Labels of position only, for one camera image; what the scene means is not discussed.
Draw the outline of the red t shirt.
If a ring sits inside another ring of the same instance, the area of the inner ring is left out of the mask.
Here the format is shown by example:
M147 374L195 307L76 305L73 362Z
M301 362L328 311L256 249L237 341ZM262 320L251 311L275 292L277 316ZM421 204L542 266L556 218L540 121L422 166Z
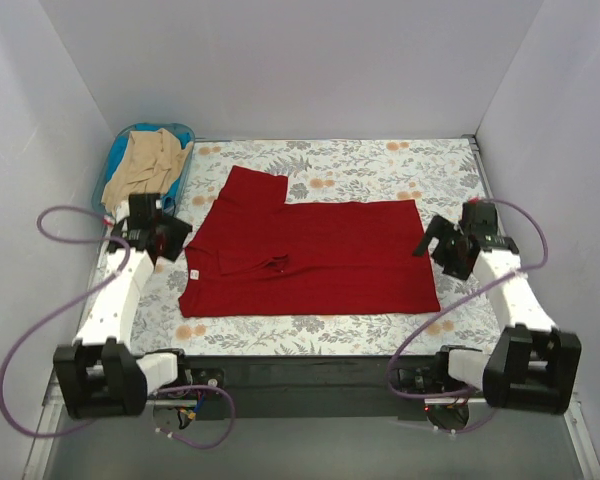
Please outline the red t shirt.
M286 201L284 176L235 166L184 254L185 317L440 309L412 200Z

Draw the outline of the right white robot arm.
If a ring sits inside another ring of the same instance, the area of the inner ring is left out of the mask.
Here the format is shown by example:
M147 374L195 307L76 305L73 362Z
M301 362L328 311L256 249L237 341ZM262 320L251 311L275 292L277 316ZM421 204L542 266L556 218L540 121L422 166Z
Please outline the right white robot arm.
M434 216L414 253L429 253L445 275L475 278L501 330L489 353L442 347L435 356L434 389L451 398L472 388L491 407L564 414L581 342L576 334L561 330L540 305L515 241L499 230L495 203L464 203L456 223Z

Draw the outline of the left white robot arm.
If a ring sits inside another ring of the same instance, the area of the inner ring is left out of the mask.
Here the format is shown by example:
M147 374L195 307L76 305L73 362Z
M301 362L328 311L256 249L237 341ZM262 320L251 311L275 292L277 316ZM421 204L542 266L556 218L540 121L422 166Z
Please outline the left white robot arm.
M183 351L137 356L130 350L134 318L157 261L175 261L192 227L165 212L158 193L130 195L114 220L103 251L108 283L72 343L57 347L53 356L66 409L77 420L138 416L159 389L180 400L193 386Z

